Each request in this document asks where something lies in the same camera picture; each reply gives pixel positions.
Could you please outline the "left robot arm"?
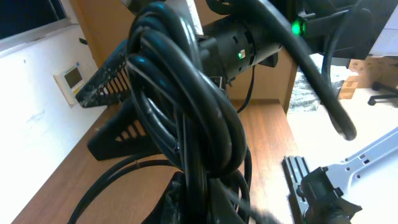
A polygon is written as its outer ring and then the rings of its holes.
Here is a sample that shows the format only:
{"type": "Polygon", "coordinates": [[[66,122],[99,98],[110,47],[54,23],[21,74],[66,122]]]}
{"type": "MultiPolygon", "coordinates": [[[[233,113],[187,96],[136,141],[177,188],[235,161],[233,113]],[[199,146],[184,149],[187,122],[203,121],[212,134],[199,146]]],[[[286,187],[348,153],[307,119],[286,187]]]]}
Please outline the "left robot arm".
{"type": "MultiPolygon", "coordinates": [[[[299,223],[350,223],[361,206],[354,203],[354,185],[397,158],[397,130],[383,135],[344,161],[309,171],[303,157],[285,157],[283,170],[289,186],[291,209],[299,223]]],[[[226,176],[239,185],[242,197],[228,190],[220,180],[211,184],[213,203],[207,217],[208,223],[246,223],[250,218],[257,223],[276,223],[272,215],[259,213],[249,204],[251,183],[251,155],[244,152],[242,161],[245,171],[234,171],[226,176]]],[[[155,209],[144,223],[194,223],[185,211],[188,184],[183,183],[184,174],[175,173],[162,194],[155,209]]]]}

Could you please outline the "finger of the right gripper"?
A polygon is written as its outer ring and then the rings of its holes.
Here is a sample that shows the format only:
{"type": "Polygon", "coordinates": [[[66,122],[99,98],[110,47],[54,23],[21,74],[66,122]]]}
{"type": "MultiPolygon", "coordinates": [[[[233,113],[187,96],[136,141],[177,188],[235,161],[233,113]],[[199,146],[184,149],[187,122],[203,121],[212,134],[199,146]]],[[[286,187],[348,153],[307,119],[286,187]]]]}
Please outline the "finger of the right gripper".
{"type": "Polygon", "coordinates": [[[131,95],[125,63],[127,40],[123,40],[104,64],[76,94],[83,108],[115,105],[131,95]]]}
{"type": "Polygon", "coordinates": [[[160,154],[140,124],[131,98],[125,100],[120,110],[88,141],[87,148],[98,161],[144,152],[160,154]]]}

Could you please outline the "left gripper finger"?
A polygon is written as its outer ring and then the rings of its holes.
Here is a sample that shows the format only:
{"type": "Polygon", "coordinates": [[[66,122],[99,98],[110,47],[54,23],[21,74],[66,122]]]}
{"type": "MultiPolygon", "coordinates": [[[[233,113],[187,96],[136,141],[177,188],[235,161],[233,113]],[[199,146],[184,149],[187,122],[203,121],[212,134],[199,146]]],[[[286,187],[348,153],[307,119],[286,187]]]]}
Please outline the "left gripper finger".
{"type": "Polygon", "coordinates": [[[149,223],[239,223],[239,215],[224,192],[220,180],[210,180],[208,209],[204,215],[197,216],[188,211],[185,193],[185,176],[182,172],[176,172],[150,212],[149,223]]]}

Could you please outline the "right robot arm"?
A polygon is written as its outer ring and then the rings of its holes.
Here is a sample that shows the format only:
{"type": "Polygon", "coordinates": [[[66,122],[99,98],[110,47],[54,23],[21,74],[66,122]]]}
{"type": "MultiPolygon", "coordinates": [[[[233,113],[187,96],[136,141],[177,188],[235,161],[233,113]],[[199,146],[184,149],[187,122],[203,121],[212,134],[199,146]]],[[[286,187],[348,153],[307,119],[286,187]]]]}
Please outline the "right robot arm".
{"type": "Polygon", "coordinates": [[[237,112],[214,78],[233,79],[285,47],[346,140],[356,128],[310,60],[306,40],[269,1],[209,1],[221,19],[202,34],[185,1],[126,1],[135,15],[129,37],[77,93],[84,108],[123,102],[89,141],[102,161],[163,154],[174,164],[191,146],[215,171],[240,165],[247,143],[237,112]]]}

